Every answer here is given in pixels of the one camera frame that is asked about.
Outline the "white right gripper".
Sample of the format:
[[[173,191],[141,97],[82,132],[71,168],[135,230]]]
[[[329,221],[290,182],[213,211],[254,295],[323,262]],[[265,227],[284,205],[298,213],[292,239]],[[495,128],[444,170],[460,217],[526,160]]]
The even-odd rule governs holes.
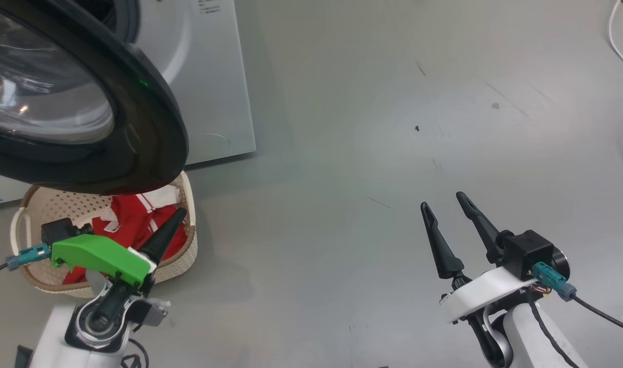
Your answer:
[[[473,222],[485,246],[487,260],[492,265],[500,266],[503,255],[496,244],[498,229],[464,192],[457,192],[456,198],[465,216]],[[444,280],[463,277],[464,264],[460,258],[454,256],[440,232],[438,220],[432,209],[427,202],[423,202],[420,210],[438,277]],[[536,278],[522,281],[503,266],[487,271],[472,282],[441,298],[439,305],[444,322],[453,323],[537,281]]]

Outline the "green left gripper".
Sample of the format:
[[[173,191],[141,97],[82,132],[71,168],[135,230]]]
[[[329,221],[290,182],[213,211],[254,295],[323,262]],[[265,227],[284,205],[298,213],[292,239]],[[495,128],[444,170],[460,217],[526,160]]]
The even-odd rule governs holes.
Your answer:
[[[148,296],[154,285],[157,266],[175,251],[169,251],[174,239],[184,234],[188,211],[175,206],[159,208],[148,224],[155,224],[150,236],[138,250],[124,248],[116,242],[97,235],[80,235],[55,242],[52,247],[51,264],[67,265],[97,271],[112,278],[112,286],[93,308],[88,324],[91,327],[109,327],[122,316],[125,305],[132,296]]]

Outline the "red and white garment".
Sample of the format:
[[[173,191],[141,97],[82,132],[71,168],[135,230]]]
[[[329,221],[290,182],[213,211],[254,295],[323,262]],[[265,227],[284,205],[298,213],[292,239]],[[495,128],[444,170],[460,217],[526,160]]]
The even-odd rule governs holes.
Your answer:
[[[138,195],[114,196],[102,209],[75,220],[91,224],[94,235],[108,238],[124,248],[139,250],[176,212],[181,189],[164,186]]]

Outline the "black rimmed glass washer door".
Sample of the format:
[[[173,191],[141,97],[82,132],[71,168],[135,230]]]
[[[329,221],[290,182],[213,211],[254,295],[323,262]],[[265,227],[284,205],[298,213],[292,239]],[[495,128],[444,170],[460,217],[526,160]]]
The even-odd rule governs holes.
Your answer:
[[[187,156],[176,98],[138,47],[78,0],[0,0],[0,176],[134,195]]]

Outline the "cream perforated laundry basket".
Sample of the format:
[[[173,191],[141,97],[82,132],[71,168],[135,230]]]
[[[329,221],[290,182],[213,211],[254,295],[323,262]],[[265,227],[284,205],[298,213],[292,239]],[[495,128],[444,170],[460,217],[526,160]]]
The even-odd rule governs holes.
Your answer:
[[[160,263],[155,274],[155,282],[160,283],[179,277],[195,263],[198,253],[198,239],[195,228],[194,196],[188,175],[185,172],[171,183],[180,191],[178,207],[188,211],[185,220],[187,241],[183,249],[173,257]],[[45,187],[32,186],[20,203],[10,225],[10,247],[14,256],[21,250],[40,244],[41,226],[63,218],[69,218],[80,227],[101,214],[112,202],[110,196],[57,191]],[[64,286],[63,280],[68,268],[54,268],[49,260],[42,260],[19,267],[19,272],[36,289],[75,298],[92,299],[94,292],[87,282]]]

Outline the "white front-load washing machine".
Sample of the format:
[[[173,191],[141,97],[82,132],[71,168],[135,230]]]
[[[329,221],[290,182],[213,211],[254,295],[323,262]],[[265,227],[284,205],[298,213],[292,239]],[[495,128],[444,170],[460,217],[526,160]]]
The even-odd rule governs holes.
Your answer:
[[[255,133],[234,0],[139,0],[139,7],[133,45],[176,98],[188,137],[185,166],[253,153]],[[231,147],[205,150],[205,133],[227,137]],[[0,176],[0,197],[18,200],[30,186]]]

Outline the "round filter cover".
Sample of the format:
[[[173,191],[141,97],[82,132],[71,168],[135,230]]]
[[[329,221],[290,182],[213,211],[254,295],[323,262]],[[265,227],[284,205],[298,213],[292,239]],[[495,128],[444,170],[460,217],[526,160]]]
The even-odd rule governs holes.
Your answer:
[[[226,150],[231,147],[227,137],[216,133],[205,133],[201,144],[207,151]]]

